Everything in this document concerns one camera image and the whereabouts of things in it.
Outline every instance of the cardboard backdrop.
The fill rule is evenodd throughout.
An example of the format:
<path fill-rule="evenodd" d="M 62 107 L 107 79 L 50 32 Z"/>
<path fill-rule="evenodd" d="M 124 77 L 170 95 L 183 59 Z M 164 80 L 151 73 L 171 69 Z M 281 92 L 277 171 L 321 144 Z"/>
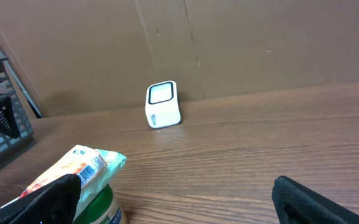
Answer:
<path fill-rule="evenodd" d="M 44 116 L 359 82 L 359 1 L 0 0 L 0 47 Z"/>

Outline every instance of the wooden tabletop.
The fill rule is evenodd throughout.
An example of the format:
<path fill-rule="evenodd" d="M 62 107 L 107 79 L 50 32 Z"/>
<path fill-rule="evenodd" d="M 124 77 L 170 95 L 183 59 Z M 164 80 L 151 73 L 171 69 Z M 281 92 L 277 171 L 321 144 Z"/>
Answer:
<path fill-rule="evenodd" d="M 111 184 L 129 223 L 278 223 L 280 175 L 359 214 L 359 83 L 186 102 L 182 116 L 157 130 L 144 108 L 32 120 L 0 206 L 82 144 L 128 157 Z"/>

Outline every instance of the barcode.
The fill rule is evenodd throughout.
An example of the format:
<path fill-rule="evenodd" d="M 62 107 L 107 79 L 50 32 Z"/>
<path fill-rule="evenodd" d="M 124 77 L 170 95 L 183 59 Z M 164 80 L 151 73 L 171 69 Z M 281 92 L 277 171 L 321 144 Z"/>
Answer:
<path fill-rule="evenodd" d="M 89 165 L 81 170 L 81 172 L 78 173 L 78 176 L 80 176 L 81 179 L 81 187 L 83 187 L 95 174 L 96 171 Z"/>

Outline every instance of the white device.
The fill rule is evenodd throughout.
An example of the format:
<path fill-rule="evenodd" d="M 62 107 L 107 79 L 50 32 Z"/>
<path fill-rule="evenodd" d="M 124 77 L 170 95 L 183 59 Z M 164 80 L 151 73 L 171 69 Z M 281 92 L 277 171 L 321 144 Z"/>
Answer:
<path fill-rule="evenodd" d="M 146 95 L 146 118 L 152 128 L 180 123 L 177 84 L 166 81 L 151 85 Z"/>

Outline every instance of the white timer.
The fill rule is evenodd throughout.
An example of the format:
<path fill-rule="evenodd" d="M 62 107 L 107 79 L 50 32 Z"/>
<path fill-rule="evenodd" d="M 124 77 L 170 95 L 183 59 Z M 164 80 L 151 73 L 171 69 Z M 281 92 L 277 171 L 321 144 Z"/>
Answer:
<path fill-rule="evenodd" d="M 152 128 L 180 123 L 177 84 L 166 81 L 151 85 L 146 95 L 146 118 Z"/>

